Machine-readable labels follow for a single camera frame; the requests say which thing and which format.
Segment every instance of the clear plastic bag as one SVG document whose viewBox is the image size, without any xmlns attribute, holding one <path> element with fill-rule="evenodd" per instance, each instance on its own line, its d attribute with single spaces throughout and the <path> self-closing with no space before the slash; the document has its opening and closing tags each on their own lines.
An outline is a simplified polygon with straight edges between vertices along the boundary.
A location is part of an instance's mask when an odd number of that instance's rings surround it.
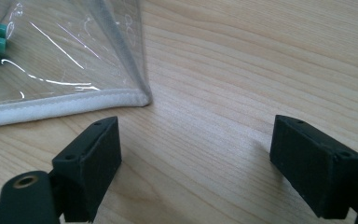
<svg viewBox="0 0 358 224">
<path fill-rule="evenodd" d="M 151 102 L 137 0 L 0 1 L 0 125 Z"/>
</svg>

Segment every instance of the table surface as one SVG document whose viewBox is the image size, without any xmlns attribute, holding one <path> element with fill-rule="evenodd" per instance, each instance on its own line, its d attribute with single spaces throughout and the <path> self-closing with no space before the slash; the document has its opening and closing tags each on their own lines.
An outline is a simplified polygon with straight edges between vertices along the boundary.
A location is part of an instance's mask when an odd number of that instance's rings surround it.
<svg viewBox="0 0 358 224">
<path fill-rule="evenodd" d="M 0 127 L 0 188 L 118 116 L 123 163 L 95 223 L 317 218 L 269 161 L 276 114 L 358 151 L 358 1 L 142 1 L 152 105 Z"/>
</svg>

